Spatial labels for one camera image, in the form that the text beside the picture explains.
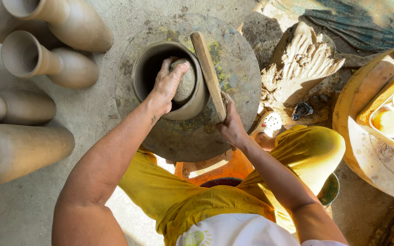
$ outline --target green bucket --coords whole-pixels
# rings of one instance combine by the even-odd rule
[[[323,194],[323,196],[319,198],[319,201],[323,206],[330,205],[337,198],[339,193],[340,182],[335,173],[331,173],[320,191],[320,194]]]

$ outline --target concrete floor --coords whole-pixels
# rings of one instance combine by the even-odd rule
[[[69,172],[81,156],[119,122],[115,75],[124,48],[137,32],[151,21],[180,12],[209,14],[237,27],[256,5],[255,0],[86,1],[103,17],[114,35],[114,45],[109,52],[94,54],[100,76],[93,87],[65,89],[43,75],[17,79],[5,70],[0,58],[0,89],[22,88],[50,95],[57,104],[57,115],[50,125],[68,128],[76,140],[76,147],[68,158],[0,185],[0,246],[51,245],[54,205]],[[174,169],[165,162],[160,165],[171,172]],[[394,198],[361,180],[344,163],[336,172],[342,190],[333,204],[334,220],[351,245],[366,245]],[[155,232],[155,222],[121,189],[116,189],[107,205],[129,235],[130,245],[163,245],[163,237]]]

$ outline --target clay pot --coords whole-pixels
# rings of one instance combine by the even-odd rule
[[[26,31],[10,33],[1,55],[6,69],[19,78],[46,74],[53,83],[71,89],[90,87],[98,79],[98,67],[93,61],[67,48],[50,52]]]
[[[65,128],[0,124],[0,184],[67,157],[74,145]]]
[[[113,36],[106,23],[84,0],[2,0],[21,20],[44,20],[62,42],[76,49],[106,52]]]
[[[144,101],[153,89],[158,71],[161,70],[162,61],[170,56],[190,59],[195,67],[196,82],[191,98],[184,105],[172,102],[172,109],[164,114],[163,118],[169,120],[187,120],[199,115],[209,103],[211,98],[200,64],[195,55],[178,42],[161,41],[149,45],[136,59],[132,69],[132,87],[139,102]]]
[[[40,125],[54,118],[56,104],[47,95],[24,90],[0,91],[0,123]]]
[[[48,30],[44,21],[21,21],[7,12],[0,0],[0,43],[2,43],[10,33],[18,30],[24,30],[32,33],[37,37],[39,42],[48,49],[62,47],[64,45],[51,33],[50,30]]]

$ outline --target pottery wheel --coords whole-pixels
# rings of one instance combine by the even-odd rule
[[[378,140],[356,122],[359,112],[388,82],[394,80],[394,50],[360,68],[338,97],[333,129],[346,142],[346,164],[362,179],[394,197],[394,146]],[[356,76],[367,73],[364,80]]]
[[[231,95],[244,129],[249,130],[261,96],[261,77],[255,54],[235,28],[202,14],[174,14],[161,18],[132,38],[119,63],[115,88],[122,119],[140,104],[130,79],[140,52],[151,43],[169,40],[183,44],[194,53],[189,36],[196,31],[205,36],[221,90]],[[194,118],[177,121],[161,117],[142,146],[172,161],[204,161],[230,148],[215,129],[218,122],[211,99],[206,109]]]

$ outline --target forearm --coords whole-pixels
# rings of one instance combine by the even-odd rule
[[[59,200],[106,203],[160,116],[161,110],[149,96],[86,152],[69,175]]]
[[[320,203],[313,192],[291,170],[248,137],[239,149],[258,171],[280,204],[288,211]]]

